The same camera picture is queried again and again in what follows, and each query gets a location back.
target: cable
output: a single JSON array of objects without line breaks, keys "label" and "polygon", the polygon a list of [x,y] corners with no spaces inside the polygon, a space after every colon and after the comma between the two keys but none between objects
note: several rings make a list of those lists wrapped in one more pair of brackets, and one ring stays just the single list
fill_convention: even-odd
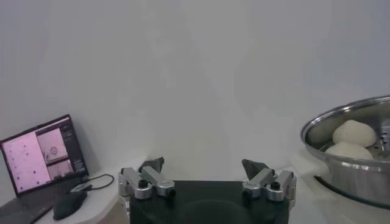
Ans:
[{"label": "cable", "polygon": [[100,175],[100,176],[98,176],[98,177],[94,177],[94,178],[91,178],[91,179],[89,179],[88,181],[86,181],[86,182],[89,182],[89,181],[91,181],[91,180],[96,180],[96,179],[98,179],[98,178],[101,178],[101,177],[111,177],[111,181],[108,183],[108,184],[106,184],[106,185],[103,185],[103,186],[101,186],[101,187],[96,187],[96,188],[91,188],[90,189],[90,191],[95,191],[95,190],[100,190],[100,189],[103,189],[103,188],[105,188],[105,187],[108,187],[109,185],[111,185],[113,182],[114,182],[114,176],[113,175],[110,175],[110,174],[103,174],[103,175]]},{"label": "cable", "polygon": [[[89,185],[85,185],[85,183],[88,183],[90,181],[93,181],[93,180],[96,180],[96,179],[99,179],[99,178],[102,178],[102,177],[111,177],[111,180],[108,184],[106,185],[103,185],[101,187],[95,187],[93,188],[92,187],[92,184],[89,184]],[[108,187],[109,185],[111,185],[112,183],[114,182],[114,176],[113,175],[110,175],[110,174],[103,174],[103,175],[100,175],[98,177],[94,177],[94,178],[90,178],[90,179],[87,179],[75,186],[73,186],[71,188],[71,190],[69,192],[77,192],[77,191],[95,191],[95,190],[100,190],[100,189],[103,189],[105,187]]]}]

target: white steamed bun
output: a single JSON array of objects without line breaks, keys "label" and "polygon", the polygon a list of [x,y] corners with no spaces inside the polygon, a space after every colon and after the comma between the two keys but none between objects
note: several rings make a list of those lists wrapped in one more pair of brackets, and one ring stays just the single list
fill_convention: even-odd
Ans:
[{"label": "white steamed bun", "polygon": [[354,120],[348,120],[333,132],[333,142],[348,142],[362,147],[373,145],[377,135],[370,126]]},{"label": "white steamed bun", "polygon": [[325,153],[353,159],[373,159],[370,151],[366,148],[348,142],[339,142],[327,149]]}]

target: white wall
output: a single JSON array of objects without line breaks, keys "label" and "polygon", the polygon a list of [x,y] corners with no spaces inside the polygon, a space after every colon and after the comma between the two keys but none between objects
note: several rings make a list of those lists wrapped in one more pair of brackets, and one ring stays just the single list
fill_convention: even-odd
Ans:
[{"label": "white wall", "polygon": [[[3,0],[0,138],[70,113],[92,171],[141,154],[163,155],[179,179],[231,180],[243,158],[285,166],[310,117],[389,93],[389,9]],[[4,201],[12,188],[0,176]]]}]

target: stainless steel pot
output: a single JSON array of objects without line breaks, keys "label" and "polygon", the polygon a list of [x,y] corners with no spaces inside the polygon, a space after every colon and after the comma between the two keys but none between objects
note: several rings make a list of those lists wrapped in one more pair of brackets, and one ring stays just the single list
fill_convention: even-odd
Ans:
[{"label": "stainless steel pot", "polygon": [[[367,148],[374,160],[324,153],[332,145],[334,130],[349,119],[370,125],[377,133],[377,142]],[[390,208],[390,96],[352,102],[320,114],[303,126],[300,136],[307,150],[329,167],[329,173],[321,176],[326,184]]]}]

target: computer mouse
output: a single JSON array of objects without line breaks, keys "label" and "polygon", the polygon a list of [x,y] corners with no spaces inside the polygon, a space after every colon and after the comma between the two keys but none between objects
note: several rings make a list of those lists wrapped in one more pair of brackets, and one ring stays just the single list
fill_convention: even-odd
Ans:
[{"label": "computer mouse", "polygon": [[85,191],[72,192],[61,198],[53,208],[54,220],[61,220],[75,213],[87,197]]}]

